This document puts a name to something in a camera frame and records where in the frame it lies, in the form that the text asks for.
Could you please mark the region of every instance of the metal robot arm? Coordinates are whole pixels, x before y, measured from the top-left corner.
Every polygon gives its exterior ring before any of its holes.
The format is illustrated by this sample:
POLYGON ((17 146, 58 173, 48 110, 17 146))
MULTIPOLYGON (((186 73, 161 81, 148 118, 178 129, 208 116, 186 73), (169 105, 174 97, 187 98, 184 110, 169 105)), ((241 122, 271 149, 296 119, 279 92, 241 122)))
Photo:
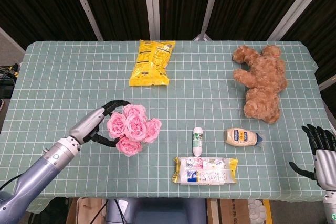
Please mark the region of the metal robot arm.
POLYGON ((300 169, 293 162, 289 162, 289 165, 298 174, 316 180, 326 191, 323 199, 325 215, 329 224, 336 224, 336 139, 321 127, 307 126, 302 126, 302 129, 308 136, 313 153, 314 173, 300 169))
POLYGON ((126 106, 127 101, 110 101, 81 119, 69 131, 69 136, 61 138, 44 155, 25 171, 17 181, 13 195, 0 192, 0 223, 16 224, 29 204, 49 185, 80 151, 80 146, 89 140, 115 147, 112 142, 98 135, 99 124, 116 107, 126 106))

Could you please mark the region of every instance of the small white bottle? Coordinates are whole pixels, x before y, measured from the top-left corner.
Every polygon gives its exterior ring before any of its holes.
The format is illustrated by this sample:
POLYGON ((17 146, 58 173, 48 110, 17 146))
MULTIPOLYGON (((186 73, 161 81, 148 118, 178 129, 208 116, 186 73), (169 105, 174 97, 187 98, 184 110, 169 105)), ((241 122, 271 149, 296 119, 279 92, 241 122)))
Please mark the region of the small white bottle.
POLYGON ((202 138, 203 129, 195 127, 193 131, 193 153, 195 157, 199 157, 202 154, 202 138))

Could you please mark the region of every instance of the grid pattern tablecloth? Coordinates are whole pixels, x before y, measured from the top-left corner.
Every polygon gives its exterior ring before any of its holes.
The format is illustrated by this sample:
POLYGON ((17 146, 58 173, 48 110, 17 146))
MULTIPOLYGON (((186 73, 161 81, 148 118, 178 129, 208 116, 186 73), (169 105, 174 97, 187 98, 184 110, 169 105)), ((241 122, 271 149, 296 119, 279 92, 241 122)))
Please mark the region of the grid pattern tablecloth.
MULTIPOLYGON (((130 87, 138 47, 138 41, 45 41, 27 48, 1 133, 0 184, 25 171, 44 147, 109 100, 142 104, 149 118, 162 121, 159 139, 134 157, 97 143, 85 144, 30 211, 41 211, 55 196, 322 198, 315 182, 288 165, 294 161, 313 170, 301 125, 330 127, 314 76, 317 66, 305 46, 296 41, 178 41, 167 67, 167 87, 130 87), (232 71, 242 67, 232 61, 232 52, 241 44, 259 51, 277 44, 282 50, 289 86, 280 95, 281 117, 273 125, 244 116, 246 88, 232 77, 232 71), (236 184, 171 182, 173 158, 192 155, 195 126, 204 129, 203 156, 239 159, 236 184), (231 127, 262 132, 264 149, 224 144, 223 130, 231 127)), ((106 120, 101 134, 108 137, 106 120)))

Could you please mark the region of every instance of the wrapped snack bar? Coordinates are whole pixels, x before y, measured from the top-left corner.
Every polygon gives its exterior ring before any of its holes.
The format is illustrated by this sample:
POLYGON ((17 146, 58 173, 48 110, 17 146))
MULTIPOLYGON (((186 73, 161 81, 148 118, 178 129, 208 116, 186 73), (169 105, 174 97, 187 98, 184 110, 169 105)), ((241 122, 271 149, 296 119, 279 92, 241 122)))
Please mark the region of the wrapped snack bar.
POLYGON ((182 185, 223 185, 236 182, 238 160, 222 157, 176 157, 172 181, 182 185))

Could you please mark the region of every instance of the yellow chip bag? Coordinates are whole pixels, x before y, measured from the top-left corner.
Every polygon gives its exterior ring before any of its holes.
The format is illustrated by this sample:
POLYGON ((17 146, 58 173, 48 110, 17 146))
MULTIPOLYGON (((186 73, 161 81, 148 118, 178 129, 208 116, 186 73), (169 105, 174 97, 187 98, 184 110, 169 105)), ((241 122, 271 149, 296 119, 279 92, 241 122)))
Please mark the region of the yellow chip bag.
POLYGON ((174 41, 140 40, 138 58, 130 78, 130 86, 168 85, 165 68, 175 47, 174 41))

